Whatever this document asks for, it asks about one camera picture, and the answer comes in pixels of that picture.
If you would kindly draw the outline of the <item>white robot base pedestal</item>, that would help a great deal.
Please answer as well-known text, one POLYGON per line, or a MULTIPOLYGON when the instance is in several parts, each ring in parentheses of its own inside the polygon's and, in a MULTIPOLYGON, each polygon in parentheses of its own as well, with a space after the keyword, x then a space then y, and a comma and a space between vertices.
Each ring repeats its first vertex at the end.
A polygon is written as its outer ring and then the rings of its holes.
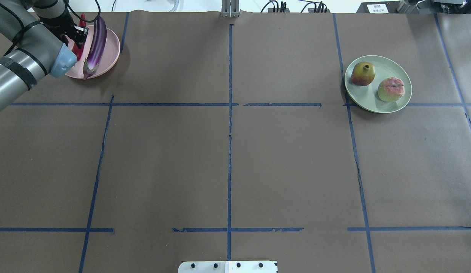
POLYGON ((178 267, 178 273, 278 273, 276 261, 185 261, 178 267))

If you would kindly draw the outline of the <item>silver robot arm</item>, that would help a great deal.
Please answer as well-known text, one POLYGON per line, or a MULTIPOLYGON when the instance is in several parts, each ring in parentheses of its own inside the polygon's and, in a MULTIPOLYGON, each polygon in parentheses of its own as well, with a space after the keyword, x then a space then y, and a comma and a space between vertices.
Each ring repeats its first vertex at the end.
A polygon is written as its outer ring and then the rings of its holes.
POLYGON ((40 80, 63 76, 77 62, 66 38, 81 45, 87 30, 67 0, 0 0, 0 33, 11 47, 0 57, 0 112, 40 80))

